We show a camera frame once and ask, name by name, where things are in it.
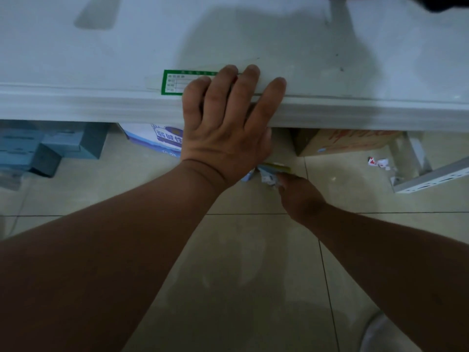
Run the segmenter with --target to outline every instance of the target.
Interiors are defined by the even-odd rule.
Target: person's left hand
[[[184,90],[184,135],[181,161],[196,161],[217,172],[228,188],[243,178],[271,152],[269,120],[280,105],[286,88],[276,78],[246,119],[260,70],[250,65],[238,76],[226,66],[213,80],[202,76]]]

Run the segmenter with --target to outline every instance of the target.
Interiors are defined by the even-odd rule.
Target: beige floor tile
[[[318,240],[286,215],[208,215],[124,351],[337,351]]]
[[[11,235],[17,235],[21,232],[31,230],[37,226],[58,219],[59,217],[60,216],[19,216]]]
[[[55,177],[35,178],[20,215],[66,215],[146,183],[177,163],[131,143],[113,127],[99,160],[64,158]]]
[[[469,213],[379,213],[366,216],[439,233],[469,243]],[[356,352],[365,326],[379,311],[343,266],[321,245],[341,352]]]
[[[15,226],[16,216],[0,216],[0,240],[7,238]]]
[[[16,216],[20,213],[23,201],[30,188],[33,174],[25,174],[18,191],[0,188],[0,215]]]
[[[290,166],[306,178],[304,159],[298,158],[287,129],[273,129],[273,151],[267,162]],[[261,183],[259,173],[247,183],[239,182],[220,195],[209,213],[285,213],[277,189]]]
[[[469,156],[469,140],[427,135],[423,141],[434,168]],[[437,144],[442,143],[440,150]],[[392,159],[389,146],[354,153],[305,157],[309,179],[334,206],[358,213],[469,212],[469,176],[412,194],[394,194],[390,171],[367,165],[368,157]]]

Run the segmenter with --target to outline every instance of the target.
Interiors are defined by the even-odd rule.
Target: brown cardboard box
[[[402,131],[290,129],[298,157],[384,147]]]

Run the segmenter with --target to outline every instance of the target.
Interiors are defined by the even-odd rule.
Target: green-bordered label
[[[161,95],[181,96],[186,86],[200,76],[206,75],[213,78],[217,72],[206,72],[202,70],[165,70]]]

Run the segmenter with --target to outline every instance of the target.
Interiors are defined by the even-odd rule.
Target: hand
[[[287,173],[278,173],[277,178],[282,205],[296,222],[303,224],[327,206],[324,197],[309,180]]]
[[[286,81],[276,78],[267,85],[248,117],[259,75],[259,68],[250,65],[237,78],[238,69],[228,65],[213,80],[202,76],[191,82],[182,96],[181,161],[208,166],[221,177],[224,189],[262,163],[272,150],[267,124],[285,95]]]

